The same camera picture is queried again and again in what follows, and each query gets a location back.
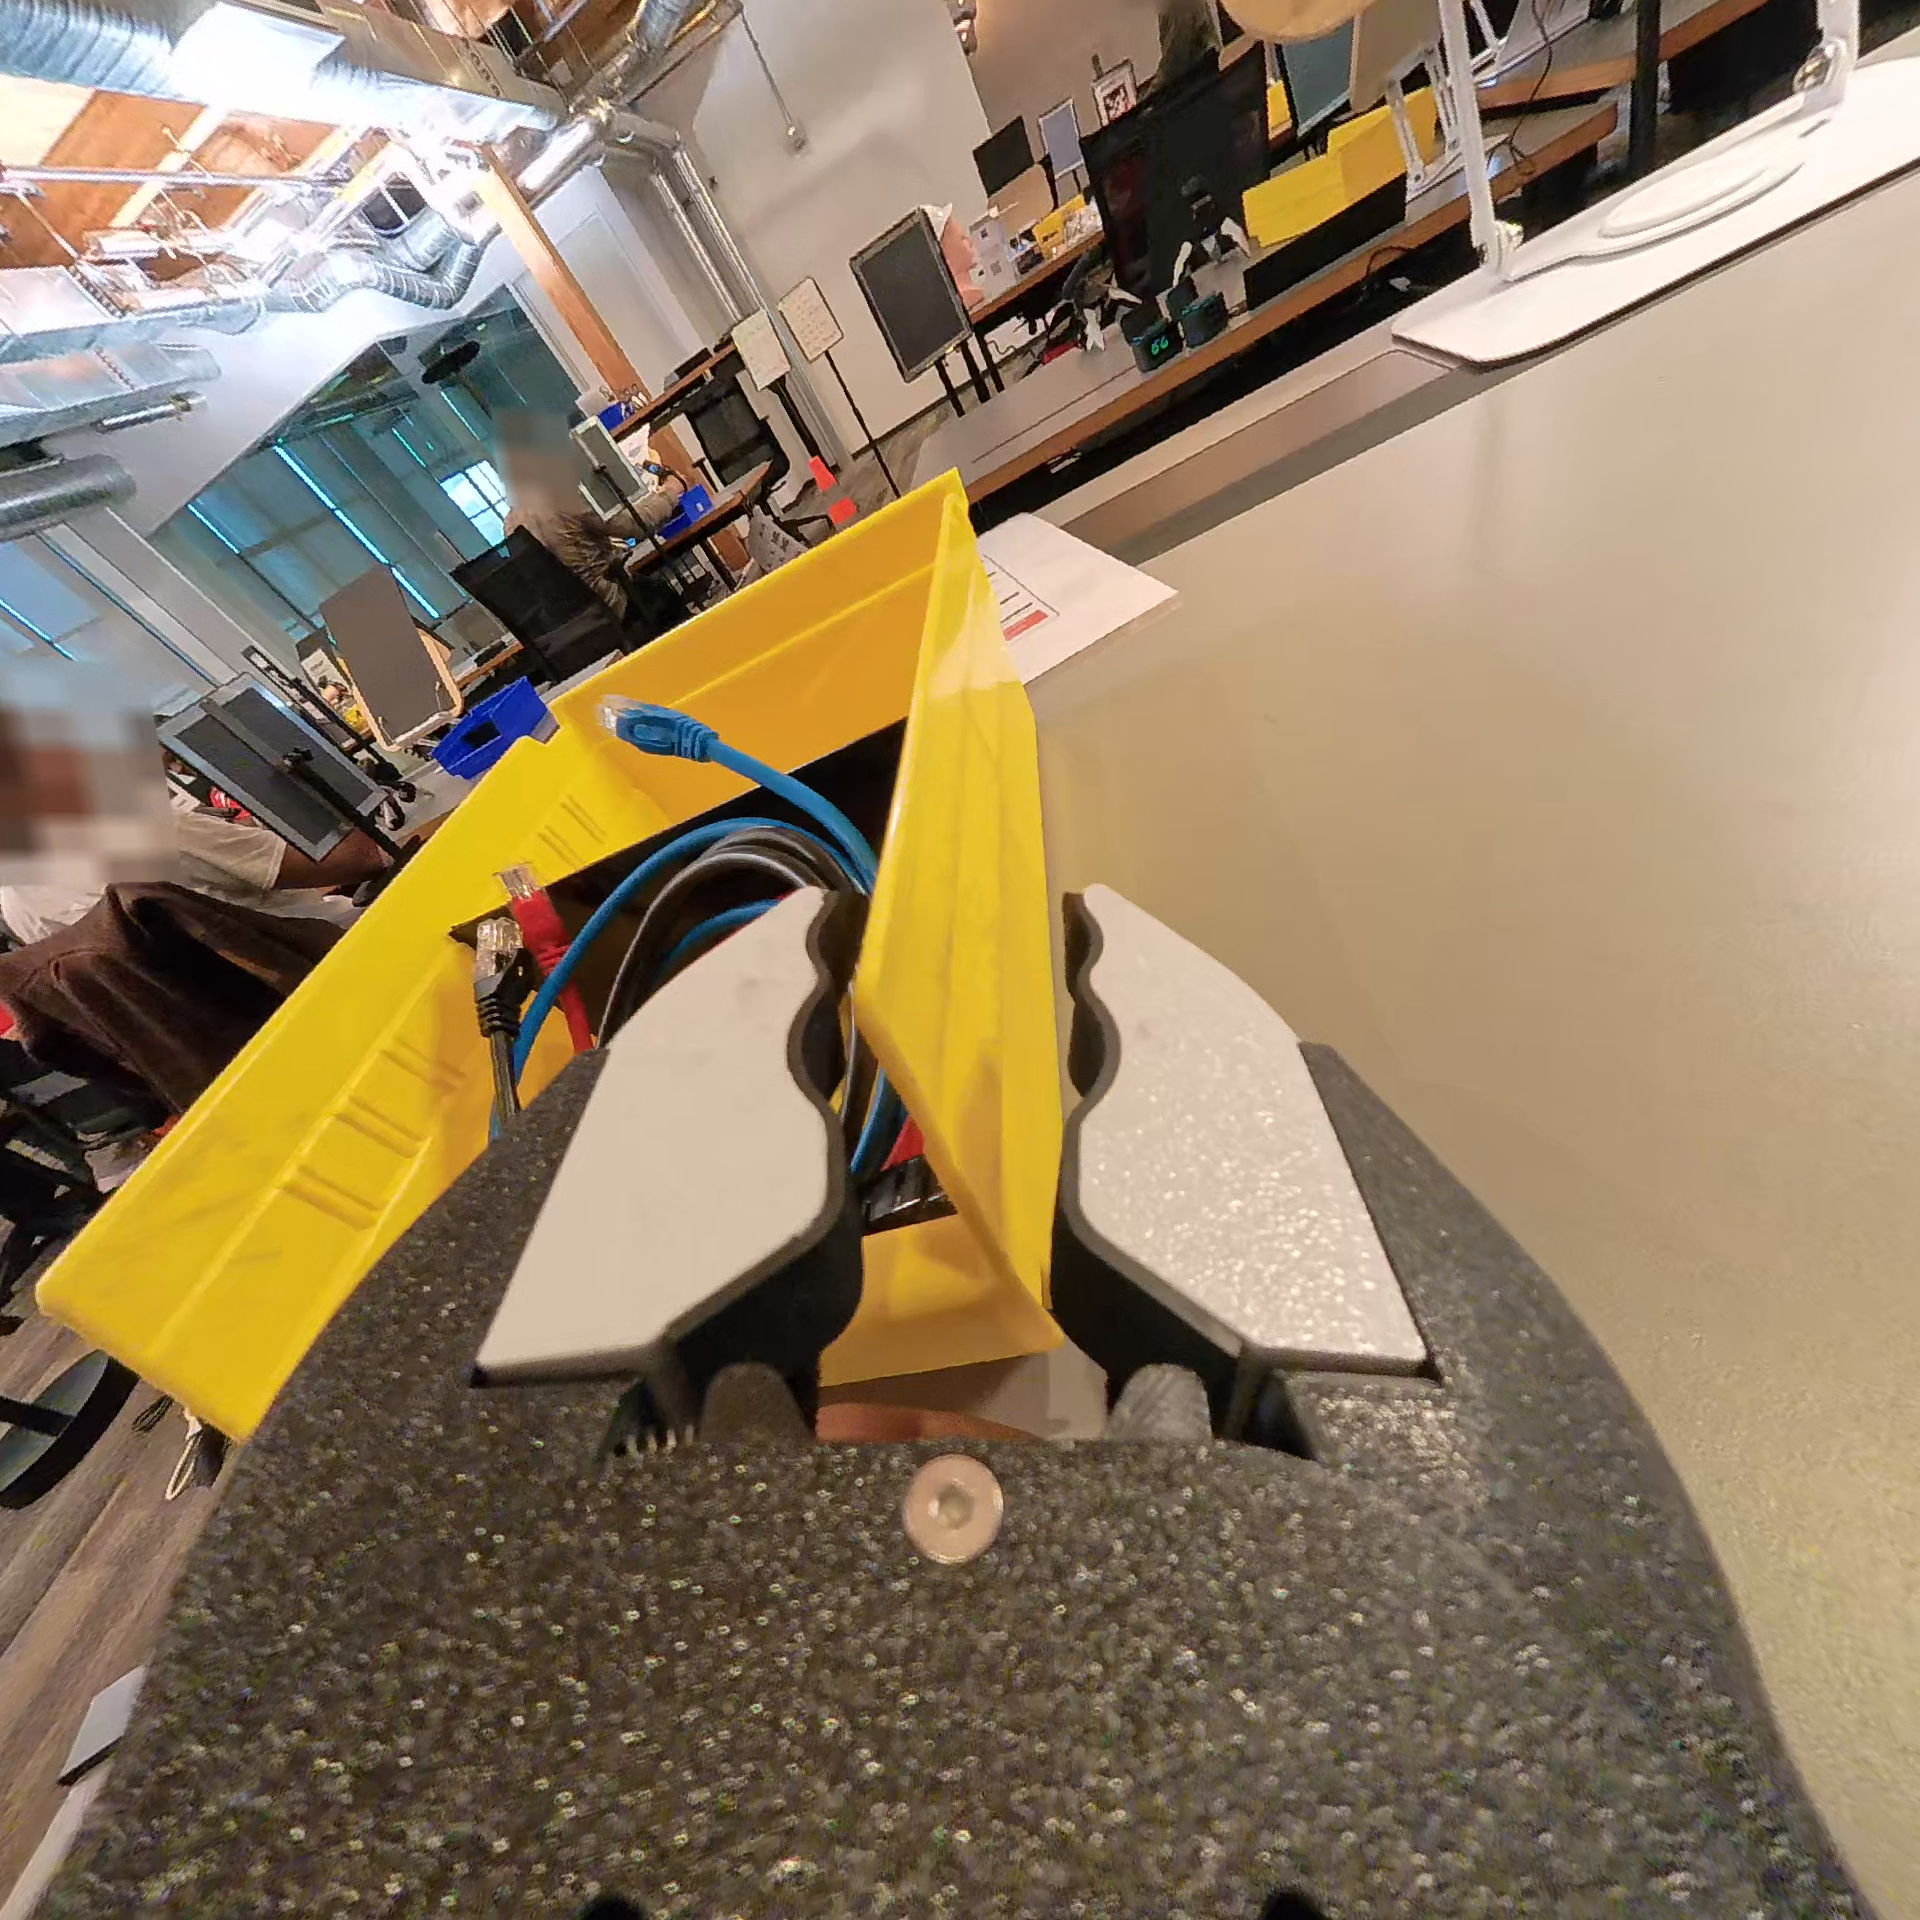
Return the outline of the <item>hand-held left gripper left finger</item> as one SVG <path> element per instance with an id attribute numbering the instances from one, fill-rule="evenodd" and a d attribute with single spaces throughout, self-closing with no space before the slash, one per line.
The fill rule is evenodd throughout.
<path id="1" fill-rule="evenodd" d="M 474 1359 L 481 1387 L 625 1383 L 692 1426 L 736 1365 L 818 1399 L 862 1299 L 832 1093 L 867 906 L 801 887 L 691 962 L 601 1050 Z"/>

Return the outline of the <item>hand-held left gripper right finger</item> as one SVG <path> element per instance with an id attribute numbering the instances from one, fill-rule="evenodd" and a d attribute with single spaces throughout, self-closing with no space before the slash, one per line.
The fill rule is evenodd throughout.
<path id="1" fill-rule="evenodd" d="M 1096 883 L 1064 901 L 1073 1104 L 1050 1312 L 1112 1424 L 1286 1442 L 1287 1380 L 1426 1380 L 1428 1343 L 1291 1025 Z"/>

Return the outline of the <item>yellow plastic bin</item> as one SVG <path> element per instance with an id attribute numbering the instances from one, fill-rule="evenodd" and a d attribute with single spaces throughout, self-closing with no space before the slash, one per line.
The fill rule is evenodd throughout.
<path id="1" fill-rule="evenodd" d="M 491 1075 L 452 931 L 499 871 L 585 874 L 748 793 L 650 760 L 611 696 L 692 714 L 786 773 L 904 725 L 859 1031 L 953 1216 L 871 1242 L 828 1386 L 1050 1354 L 1064 1151 L 1056 962 L 1031 703 L 969 496 L 946 471 L 562 696 L 39 1280 L 39 1308 L 228 1437 L 483 1152 Z"/>

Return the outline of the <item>small blue bin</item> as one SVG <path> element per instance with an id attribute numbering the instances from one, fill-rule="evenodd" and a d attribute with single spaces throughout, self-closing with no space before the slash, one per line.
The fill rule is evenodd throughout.
<path id="1" fill-rule="evenodd" d="M 512 746 L 546 741 L 553 730 L 543 690 L 530 679 L 518 679 L 448 727 L 431 760 L 447 778 L 472 785 L 497 768 Z"/>

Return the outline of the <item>tilted black screen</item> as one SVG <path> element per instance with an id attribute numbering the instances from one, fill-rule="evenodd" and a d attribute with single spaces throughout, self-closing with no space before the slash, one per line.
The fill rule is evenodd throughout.
<path id="1" fill-rule="evenodd" d="M 305 857 L 322 863 L 351 834 L 384 857 L 388 788 L 254 679 L 228 679 L 156 719 L 161 746 Z"/>

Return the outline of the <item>black office chair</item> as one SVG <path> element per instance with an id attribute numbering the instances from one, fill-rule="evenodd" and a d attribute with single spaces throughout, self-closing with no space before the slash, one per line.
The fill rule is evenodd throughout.
<path id="1" fill-rule="evenodd" d="M 451 580 L 519 642 L 526 677 L 559 687 L 625 656 L 611 609 L 526 529 L 458 564 Z"/>

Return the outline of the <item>grey-backed monitor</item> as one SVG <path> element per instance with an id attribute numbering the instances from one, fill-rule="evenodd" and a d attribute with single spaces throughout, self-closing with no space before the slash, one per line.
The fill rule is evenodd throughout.
<path id="1" fill-rule="evenodd" d="M 321 623 L 383 749 L 409 749 L 465 715 L 440 642 L 417 625 L 388 567 L 370 567 L 327 597 Z"/>

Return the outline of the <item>white paper sheet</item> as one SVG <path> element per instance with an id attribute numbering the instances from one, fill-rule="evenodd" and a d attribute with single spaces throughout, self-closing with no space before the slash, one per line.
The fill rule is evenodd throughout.
<path id="1" fill-rule="evenodd" d="M 990 529 L 976 549 L 1025 687 L 1182 604 L 1176 588 L 1035 515 Z"/>

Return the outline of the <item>long wooden desk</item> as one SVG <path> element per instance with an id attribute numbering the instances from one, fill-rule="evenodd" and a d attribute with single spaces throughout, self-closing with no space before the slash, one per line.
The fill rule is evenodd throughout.
<path id="1" fill-rule="evenodd" d="M 1176 431 L 1255 394 L 1464 275 L 1467 193 L 1422 193 L 1386 224 L 1386 197 L 1262 256 L 1231 324 L 1142 371 L 1127 344 L 1025 376 L 926 443 L 919 477 L 955 471 L 976 529 L 1035 513 Z"/>

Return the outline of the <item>dark flat monitor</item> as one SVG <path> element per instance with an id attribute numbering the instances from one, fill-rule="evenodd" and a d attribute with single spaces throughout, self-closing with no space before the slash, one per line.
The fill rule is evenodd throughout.
<path id="1" fill-rule="evenodd" d="M 924 207 L 859 248 L 849 269 L 904 381 L 969 340 L 969 308 Z"/>

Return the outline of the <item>yellow storage bins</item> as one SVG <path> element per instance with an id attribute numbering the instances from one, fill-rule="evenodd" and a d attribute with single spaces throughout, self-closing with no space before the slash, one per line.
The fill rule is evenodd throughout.
<path id="1" fill-rule="evenodd" d="M 1239 227 L 1255 249 L 1279 249 L 1382 194 L 1386 220 L 1394 224 L 1408 204 L 1408 159 L 1396 116 L 1386 105 L 1339 122 L 1321 154 L 1249 188 Z"/>

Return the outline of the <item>large black monitor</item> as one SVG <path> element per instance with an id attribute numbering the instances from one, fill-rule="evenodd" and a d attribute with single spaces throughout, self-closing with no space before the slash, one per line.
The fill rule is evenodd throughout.
<path id="1" fill-rule="evenodd" d="M 1264 65 L 1208 59 L 1083 138 L 1115 285 L 1158 304 L 1185 252 L 1227 235 L 1250 248 L 1247 194 L 1267 180 Z"/>

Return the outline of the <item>white stand with flat base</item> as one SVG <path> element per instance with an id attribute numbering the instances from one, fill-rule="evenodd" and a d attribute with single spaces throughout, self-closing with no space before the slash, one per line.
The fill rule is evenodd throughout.
<path id="1" fill-rule="evenodd" d="M 1790 100 L 1523 240 L 1497 216 L 1466 11 L 1449 3 L 1438 18 L 1479 267 L 1394 319 L 1392 336 L 1458 368 L 1568 345 L 1919 163 L 1915 58 L 1859 77 L 1859 5 L 1822 3 Z"/>

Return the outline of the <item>silver ventilation duct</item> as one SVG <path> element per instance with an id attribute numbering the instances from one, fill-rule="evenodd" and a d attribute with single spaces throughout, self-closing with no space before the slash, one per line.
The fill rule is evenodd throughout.
<path id="1" fill-rule="evenodd" d="M 665 56 L 736 5 L 639 5 L 611 58 L 556 92 L 522 75 L 487 39 L 359 5 L 6 5 L 6 81 L 190 105 L 218 129 L 276 122 L 331 129 L 367 168 L 311 156 L 288 173 L 246 168 L 6 163 L 6 201 L 50 188 L 143 188 L 158 201 L 240 194 L 274 201 L 238 228 L 87 235 L 47 267 L 6 267 L 6 539 L 55 531 L 132 498 L 111 456 L 48 457 L 48 441 L 113 434 L 185 416 L 218 378 L 201 333 L 322 315 L 384 297 L 424 315 L 458 308 L 497 235 L 484 161 L 522 161 L 534 204 L 601 159 L 642 145 L 630 114 Z"/>

